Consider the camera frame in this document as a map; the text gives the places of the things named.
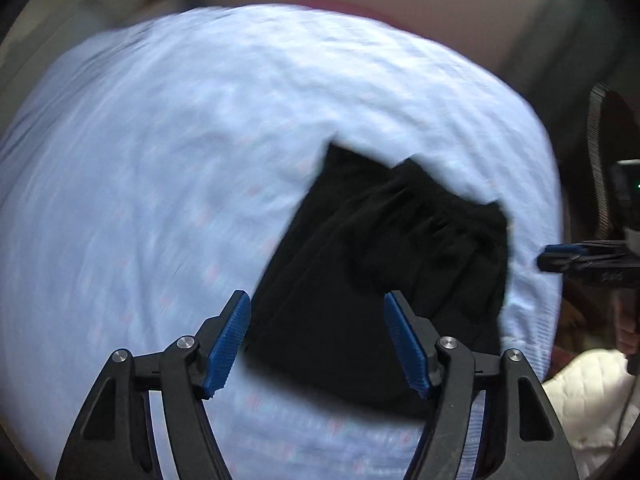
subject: black garment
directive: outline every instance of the black garment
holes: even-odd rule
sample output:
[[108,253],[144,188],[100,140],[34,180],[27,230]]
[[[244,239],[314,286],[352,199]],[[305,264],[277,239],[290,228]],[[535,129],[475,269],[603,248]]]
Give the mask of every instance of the black garment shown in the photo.
[[247,351],[344,400],[428,416],[388,335],[384,294],[400,290],[441,335],[498,354],[506,270],[497,204],[451,194],[411,159],[389,169],[331,144],[254,295]]

